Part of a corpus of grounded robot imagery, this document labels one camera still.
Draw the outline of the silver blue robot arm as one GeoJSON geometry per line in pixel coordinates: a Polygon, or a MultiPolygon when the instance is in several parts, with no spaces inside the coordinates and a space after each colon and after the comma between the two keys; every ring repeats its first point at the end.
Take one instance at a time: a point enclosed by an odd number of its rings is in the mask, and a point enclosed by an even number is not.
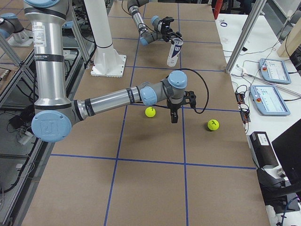
{"type": "Polygon", "coordinates": [[[143,46],[149,45],[157,40],[171,42],[175,44],[176,40],[183,40],[180,32],[174,32],[170,24],[174,21],[173,17],[160,18],[153,16],[151,29],[144,21],[139,8],[149,3],[149,0],[128,0],[127,13],[132,17],[139,32],[139,40],[143,46]]]}
{"type": "MultiPolygon", "coordinates": [[[[128,0],[127,11],[139,32],[142,45],[157,40],[171,42],[167,65],[174,67],[182,48],[182,35],[174,32],[172,17],[154,16],[151,23],[154,31],[143,22],[139,8],[149,0],[128,0]]],[[[104,0],[85,3],[91,29],[95,38],[95,58],[92,76],[122,77],[126,55],[120,55],[113,47],[111,31],[104,0]]],[[[176,70],[157,84],[143,83],[102,97],[69,100],[66,95],[62,28],[69,23],[72,0],[24,0],[25,16],[31,21],[34,59],[38,81],[39,98],[34,103],[35,116],[31,129],[42,141],[55,143],[66,138],[72,126],[95,114],[142,101],[151,106],[167,100],[171,122],[178,122],[178,109],[186,104],[188,96],[187,75],[176,70]]]]}

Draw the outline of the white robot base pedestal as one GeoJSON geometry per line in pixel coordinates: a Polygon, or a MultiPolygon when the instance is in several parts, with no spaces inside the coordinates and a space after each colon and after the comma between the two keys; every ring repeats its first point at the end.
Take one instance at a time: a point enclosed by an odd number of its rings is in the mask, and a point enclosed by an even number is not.
{"type": "Polygon", "coordinates": [[[118,54],[113,46],[105,1],[86,0],[84,3],[96,44],[91,75],[122,77],[127,56],[118,54]]]}

